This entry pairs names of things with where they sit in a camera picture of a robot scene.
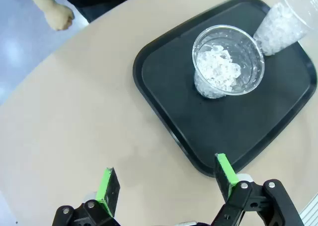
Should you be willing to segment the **person's right hand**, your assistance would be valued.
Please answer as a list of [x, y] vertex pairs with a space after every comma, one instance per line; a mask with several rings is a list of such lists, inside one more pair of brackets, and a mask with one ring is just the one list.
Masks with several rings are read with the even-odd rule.
[[53, 5], [44, 13], [49, 26], [55, 31], [67, 30], [74, 20], [73, 11], [61, 4]]

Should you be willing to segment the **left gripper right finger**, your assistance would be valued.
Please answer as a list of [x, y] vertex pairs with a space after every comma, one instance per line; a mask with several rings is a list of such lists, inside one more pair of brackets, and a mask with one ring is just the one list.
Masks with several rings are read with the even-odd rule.
[[215, 179], [225, 200], [213, 226], [238, 226], [246, 212], [257, 212], [266, 226], [302, 226], [304, 223], [281, 181], [258, 185], [239, 180], [224, 153], [215, 154]]

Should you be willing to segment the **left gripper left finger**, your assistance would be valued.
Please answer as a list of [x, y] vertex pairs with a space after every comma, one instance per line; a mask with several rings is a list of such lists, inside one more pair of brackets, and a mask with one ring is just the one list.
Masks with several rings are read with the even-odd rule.
[[54, 226], [118, 226], [115, 211], [120, 184], [114, 168], [107, 168], [95, 198], [82, 203], [78, 208], [60, 206], [55, 213]]

